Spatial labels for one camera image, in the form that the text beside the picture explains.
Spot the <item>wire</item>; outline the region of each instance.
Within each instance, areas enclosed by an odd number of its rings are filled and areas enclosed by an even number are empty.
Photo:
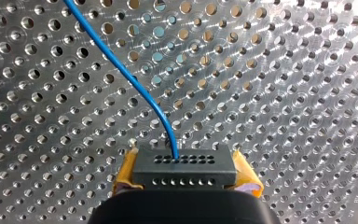
[[[92,29],[92,26],[86,20],[86,18],[81,14],[80,10],[77,8],[73,0],[63,0],[63,2],[69,7],[77,21],[86,30],[89,37],[94,41],[98,48],[106,55],[107,59],[120,71],[120,73],[132,84],[132,86],[145,98],[145,100],[152,106],[155,110],[158,117],[161,119],[162,124],[164,125],[165,130],[170,138],[172,156],[175,159],[179,158],[178,148],[176,145],[175,133],[173,132],[172,126],[165,116],[164,112],[159,108],[156,101],[153,97],[147,92],[147,90],[142,86],[141,83],[136,80],[136,78],[131,74],[131,72],[124,66],[123,63],[116,57],[116,55],[108,48],[98,34]]]

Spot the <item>round hole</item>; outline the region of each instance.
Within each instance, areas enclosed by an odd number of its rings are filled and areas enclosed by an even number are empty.
[[[238,35],[235,32],[231,32],[228,36],[227,36],[227,41],[230,43],[235,43],[238,40]]]
[[[137,25],[130,25],[129,28],[127,29],[127,33],[130,35],[130,36],[136,36],[139,34],[139,27]]]
[[[78,78],[81,82],[88,82],[90,80],[90,75],[87,73],[80,73]]]
[[[34,21],[29,17],[24,17],[21,20],[21,25],[25,29],[32,29],[34,27]]]
[[[191,11],[191,3],[182,2],[182,4],[180,5],[180,10],[184,14],[189,13]]]
[[[11,52],[11,46],[7,42],[0,43],[0,52],[1,53]]]
[[[126,41],[123,39],[119,39],[118,41],[116,41],[116,46],[118,48],[123,48],[124,46],[126,46]]]
[[[262,40],[261,35],[259,35],[259,34],[252,35],[252,38],[251,38],[252,44],[254,44],[254,45],[260,44],[261,40]]]
[[[101,0],[101,5],[103,5],[103,7],[111,7],[112,1],[113,0]]]
[[[65,96],[64,94],[58,94],[58,95],[56,96],[56,101],[57,101],[57,103],[59,103],[59,104],[65,103],[66,100],[67,100],[67,98],[66,98],[66,96]]]
[[[127,2],[127,5],[129,6],[130,9],[136,9],[139,7],[139,0],[129,0]]]
[[[165,2],[163,0],[155,0],[154,2],[154,9],[157,11],[157,12],[162,12],[165,10],[165,8],[167,7]]]
[[[34,70],[34,69],[31,69],[29,72],[28,72],[28,77],[30,79],[38,79],[40,77],[40,73],[39,71],[37,70]]]
[[[75,0],[75,3],[76,3],[77,5],[83,5],[83,4],[86,3],[86,0]]]
[[[125,14],[124,12],[118,12],[118,13],[116,14],[116,19],[117,19],[118,21],[123,21],[125,18],[126,18],[126,14]]]
[[[158,184],[159,184],[159,179],[154,178],[154,179],[152,180],[152,183],[153,183],[153,185],[158,185]]]
[[[208,4],[205,8],[206,14],[209,16],[214,15],[217,12],[217,6],[213,3]]]
[[[111,84],[115,81],[115,77],[111,74],[106,74],[104,77],[103,77],[103,81],[106,83],[106,84]]]
[[[53,46],[51,48],[51,54],[54,57],[60,57],[62,55],[62,48],[60,46]]]
[[[208,182],[204,179],[200,179],[199,180],[199,185],[203,186],[203,185],[206,185]]]
[[[258,18],[258,19],[263,19],[267,16],[267,11],[265,8],[263,7],[260,7],[258,8],[256,11],[255,11],[255,16]]]
[[[78,50],[77,50],[77,56],[79,57],[79,58],[82,58],[82,59],[84,59],[84,58],[87,58],[88,56],[89,56],[89,51],[87,50],[87,49],[85,49],[85,48],[79,48]]]
[[[106,22],[103,24],[102,30],[105,35],[110,35],[113,33],[113,25],[109,22]]]
[[[234,6],[230,10],[232,17],[239,17],[242,14],[242,8],[240,6]]]
[[[210,30],[205,31],[205,33],[203,34],[202,38],[207,41],[210,42],[213,40],[213,33]]]
[[[135,99],[135,98],[130,98],[129,101],[128,101],[128,105],[129,105],[130,107],[135,107],[135,106],[138,105],[138,100]]]
[[[35,45],[33,44],[28,44],[25,46],[25,53],[29,54],[29,55],[33,55],[37,53],[37,48]]]
[[[96,11],[96,10],[91,10],[91,11],[89,12],[89,18],[90,18],[90,19],[96,19],[96,18],[98,17],[98,15],[99,15],[99,13],[98,13],[98,11]]]
[[[213,186],[215,183],[216,183],[216,181],[213,178],[208,180],[208,185],[209,186]]]
[[[182,29],[179,31],[178,36],[181,40],[186,40],[188,39],[188,30],[187,29]]]
[[[6,25],[7,25],[7,19],[4,16],[0,15],[0,27],[4,27]]]
[[[164,29],[161,26],[157,26],[153,29],[153,35],[157,38],[161,38],[164,36]]]
[[[61,24],[59,21],[57,20],[50,20],[48,22],[48,28],[51,30],[51,31],[59,31],[61,29]]]

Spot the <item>metal sheet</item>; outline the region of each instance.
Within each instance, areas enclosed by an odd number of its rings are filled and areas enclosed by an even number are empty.
[[[183,147],[241,149],[283,223],[358,220],[358,1],[76,1]],[[62,1],[0,0],[0,222],[85,223],[163,132]]]

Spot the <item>perforated panel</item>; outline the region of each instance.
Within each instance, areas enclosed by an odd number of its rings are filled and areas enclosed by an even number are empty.
[[[353,223],[358,1],[76,0],[180,144],[240,149],[282,223]],[[0,222],[86,223],[157,116],[64,3],[0,0]]]

